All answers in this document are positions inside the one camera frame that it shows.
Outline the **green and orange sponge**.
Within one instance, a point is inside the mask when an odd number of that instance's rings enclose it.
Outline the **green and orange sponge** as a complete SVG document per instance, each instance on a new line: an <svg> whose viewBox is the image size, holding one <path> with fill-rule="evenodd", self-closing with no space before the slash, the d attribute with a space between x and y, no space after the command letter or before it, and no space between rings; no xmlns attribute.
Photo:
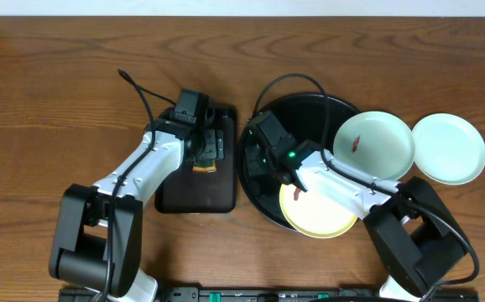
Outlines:
<svg viewBox="0 0 485 302"><path fill-rule="evenodd" d="M192 169L196 173L213 173L216 172L216 161L214 159L196 160Z"/></svg>

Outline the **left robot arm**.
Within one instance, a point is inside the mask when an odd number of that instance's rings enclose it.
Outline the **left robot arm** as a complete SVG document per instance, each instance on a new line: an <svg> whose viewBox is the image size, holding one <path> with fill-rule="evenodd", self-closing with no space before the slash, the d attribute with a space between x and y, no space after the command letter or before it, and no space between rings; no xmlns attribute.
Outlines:
<svg viewBox="0 0 485 302"><path fill-rule="evenodd" d="M143 208L187 160L221 157L225 133L159 119L139 146L92 186L65 190L49 260L54 279L96 292L96 301L152 301L157 281L140 268Z"/></svg>

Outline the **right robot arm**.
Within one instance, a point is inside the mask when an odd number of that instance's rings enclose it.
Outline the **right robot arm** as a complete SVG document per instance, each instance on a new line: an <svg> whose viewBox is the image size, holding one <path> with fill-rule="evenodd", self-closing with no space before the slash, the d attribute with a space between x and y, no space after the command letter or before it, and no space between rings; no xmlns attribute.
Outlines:
<svg viewBox="0 0 485 302"><path fill-rule="evenodd" d="M335 159L312 141L241 143L242 183L258 172L316 193L363 221L389 273L382 299L431 301L450 282L446 274L466 255L476 255L464 231L433 187L414 177L382 180Z"/></svg>

